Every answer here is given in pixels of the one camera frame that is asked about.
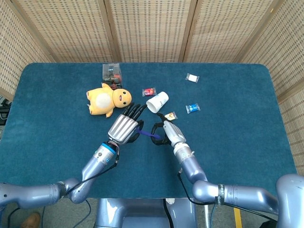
blue candy wrapper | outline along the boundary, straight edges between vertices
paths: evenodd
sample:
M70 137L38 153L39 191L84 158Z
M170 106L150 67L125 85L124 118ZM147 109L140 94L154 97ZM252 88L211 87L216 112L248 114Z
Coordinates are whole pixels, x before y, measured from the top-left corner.
M193 113L196 111L200 111L200 107L198 103L191 104L191 105L186 105L187 113Z

paper cup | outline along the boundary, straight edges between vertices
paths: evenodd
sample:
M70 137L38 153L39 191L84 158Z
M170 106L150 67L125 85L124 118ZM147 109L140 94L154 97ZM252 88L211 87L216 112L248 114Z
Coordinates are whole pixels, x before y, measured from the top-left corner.
M165 92L160 92L155 97L149 99L146 104L148 109L153 112L157 113L161 107L169 100L168 95Z

floor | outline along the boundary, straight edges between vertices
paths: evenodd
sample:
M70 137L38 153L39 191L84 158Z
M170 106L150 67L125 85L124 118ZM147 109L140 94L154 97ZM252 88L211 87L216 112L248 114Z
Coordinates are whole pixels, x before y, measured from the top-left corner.
M97 200L88 199L92 212L90 216L79 226L78 228L92 228L95 222ZM7 218L17 205L11 203L7 206L5 214L3 216L2 225L7 227ZM213 206L209 206L209 215L211 215ZM17 228L22 221L26 219L32 212L37 211L42 214L43 208L37 209L20 209L16 211L11 217L11 228ZM197 206L198 227L205 228L205 221L203 217L203 206ZM62 199L56 205L46 207L43 228L72 228L77 222L79 222L89 212L87 203L81 203L78 205L73 204L69 199ZM242 227L243 228L259 228L266 219L250 214L248 212L241 212ZM213 214L213 228L235 228L235 217L233 208L227 206L216 206Z

yellow plush toy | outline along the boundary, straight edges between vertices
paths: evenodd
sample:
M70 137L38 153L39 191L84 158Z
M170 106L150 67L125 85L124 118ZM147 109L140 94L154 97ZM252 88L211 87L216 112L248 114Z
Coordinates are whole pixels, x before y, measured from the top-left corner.
M86 93L90 101L89 110L92 115L105 114L110 117L115 107L123 108L131 103L132 97L125 89L113 90L106 83L102 83L102 88L93 89Z

teal felt surface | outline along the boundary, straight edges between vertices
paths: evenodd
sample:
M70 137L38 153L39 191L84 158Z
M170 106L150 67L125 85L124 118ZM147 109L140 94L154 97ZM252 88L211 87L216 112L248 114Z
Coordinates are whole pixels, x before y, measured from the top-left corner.
M174 123L213 183L254 185L275 194L276 180L296 173L269 71L256 64L122 63L124 88L144 104L142 89L165 91L163 114ZM200 76L198 83L186 74ZM98 88L100 63L35 63L20 78L0 142L0 180L38 185L81 179L81 170L123 111L92 116L86 92ZM201 111L187 114L185 105ZM150 131L158 116L141 118ZM161 129L157 134L163 135ZM121 147L118 166L99 177L90 197L185 197L176 176L179 164L170 146L155 146L141 135ZM185 179L189 192L191 184Z

